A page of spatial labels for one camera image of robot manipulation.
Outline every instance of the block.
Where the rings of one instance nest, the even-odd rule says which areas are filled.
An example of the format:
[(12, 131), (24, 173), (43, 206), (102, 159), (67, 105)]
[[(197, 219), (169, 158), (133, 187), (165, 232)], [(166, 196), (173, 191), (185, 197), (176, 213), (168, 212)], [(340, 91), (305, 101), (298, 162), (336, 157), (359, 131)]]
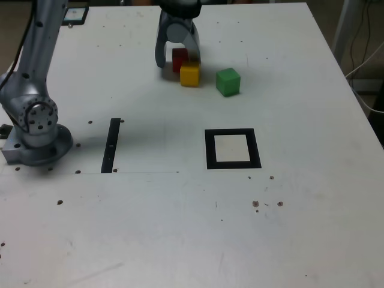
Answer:
[(239, 94), (240, 75), (233, 68), (216, 72), (216, 88), (225, 97)]
[(198, 87), (200, 80), (200, 63), (183, 62), (180, 68), (180, 84), (185, 87)]
[(174, 73), (180, 73), (180, 68), (184, 61), (188, 61), (188, 50), (186, 48), (173, 48), (172, 71)]

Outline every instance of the red cube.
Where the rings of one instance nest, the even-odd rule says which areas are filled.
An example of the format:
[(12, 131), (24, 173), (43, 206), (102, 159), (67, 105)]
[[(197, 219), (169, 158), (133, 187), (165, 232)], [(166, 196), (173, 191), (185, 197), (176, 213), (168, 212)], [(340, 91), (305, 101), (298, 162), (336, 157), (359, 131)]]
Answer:
[(186, 48), (172, 49), (172, 70), (175, 73), (180, 73), (180, 68), (183, 61), (188, 61), (188, 50)]

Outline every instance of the yellow cube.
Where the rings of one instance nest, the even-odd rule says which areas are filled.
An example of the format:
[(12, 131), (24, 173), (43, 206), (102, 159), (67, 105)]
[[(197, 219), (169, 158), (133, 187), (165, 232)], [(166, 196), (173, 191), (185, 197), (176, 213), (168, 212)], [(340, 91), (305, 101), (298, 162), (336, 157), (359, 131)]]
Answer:
[(180, 84), (185, 87), (199, 87), (200, 63), (183, 62), (180, 68)]

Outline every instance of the white square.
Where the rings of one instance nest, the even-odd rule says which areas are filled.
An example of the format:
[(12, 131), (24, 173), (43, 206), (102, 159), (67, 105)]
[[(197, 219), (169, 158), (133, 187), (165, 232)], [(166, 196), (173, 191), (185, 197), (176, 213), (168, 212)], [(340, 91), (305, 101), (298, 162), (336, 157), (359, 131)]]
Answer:
[(81, 21), (84, 12), (85, 8), (69, 8), (64, 17), (64, 21)]
[(245, 135), (215, 135), (217, 162), (251, 161)]

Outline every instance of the black object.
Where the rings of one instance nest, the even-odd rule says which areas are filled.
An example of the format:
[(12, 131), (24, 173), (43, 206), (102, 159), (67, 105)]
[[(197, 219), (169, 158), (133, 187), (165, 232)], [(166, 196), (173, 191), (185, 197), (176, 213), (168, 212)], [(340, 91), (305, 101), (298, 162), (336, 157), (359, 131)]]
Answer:
[[(247, 138), (250, 161), (218, 162), (216, 159), (215, 136), (216, 135), (245, 135)], [(261, 168), (259, 150), (252, 128), (245, 129), (212, 129), (205, 130), (205, 151), (207, 169), (251, 169)]]
[(119, 129), (120, 129), (120, 118), (112, 118), (109, 124), (106, 149), (104, 151), (103, 163), (101, 165), (102, 173), (112, 173), (116, 146), (118, 144)]
[(8, 136), (11, 133), (13, 126), (7, 125), (7, 124), (2, 124), (0, 127), (0, 139), (8, 139)]
[[(381, 87), (380, 94), (377, 96), (373, 109), (384, 111), (384, 83)], [(371, 112), (368, 116), (368, 121), (380, 143), (384, 145), (384, 114)]]
[(160, 0), (158, 4), (169, 15), (183, 19), (196, 18), (202, 9), (200, 0), (197, 0), (195, 4), (183, 4), (177, 0)]
[[(368, 49), (368, 45), (369, 45), (370, 39), (371, 39), (371, 23), (370, 23), (370, 14), (369, 14), (369, 8), (370, 8), (371, 4), (372, 4), (372, 0), (366, 0), (366, 2), (364, 3), (364, 6), (363, 6), (362, 11), (361, 11), (361, 21), (360, 21), (359, 27), (356, 31), (356, 34), (355, 34), (354, 38), (352, 39), (352, 43), (350, 45), (349, 56), (350, 56), (350, 60), (352, 62), (352, 71), (355, 69), (355, 61), (353, 60), (353, 52), (352, 52), (353, 45), (355, 43), (357, 36), (360, 33), (360, 30), (361, 30), (363, 24), (364, 24), (364, 12), (365, 11), (367, 12), (367, 18), (368, 18), (368, 38), (367, 38), (367, 44), (365, 45), (365, 52), (364, 52), (364, 56), (363, 56), (363, 59), (361, 61), (361, 64), (364, 63), (365, 57), (367, 55), (367, 49)], [(358, 69), (357, 71), (352, 73), (352, 75), (350, 76), (349, 83), (350, 83), (350, 86), (352, 88), (353, 88), (353, 78), (357, 75), (359, 70), (360, 69)]]
[[(69, 9), (81, 9), (81, 8), (85, 8), (84, 10), (84, 13), (83, 13), (83, 17), (81, 20), (64, 20), (65, 19), (65, 16), (67, 15), (68, 13), (68, 10)], [(72, 25), (83, 25), (85, 23), (85, 19), (86, 19), (86, 16), (88, 15), (88, 10), (89, 10), (89, 7), (76, 7), (76, 8), (67, 8), (65, 10), (65, 13), (64, 13), (64, 19), (61, 23), (61, 26), (67, 26), (68, 24), (72, 24)]]

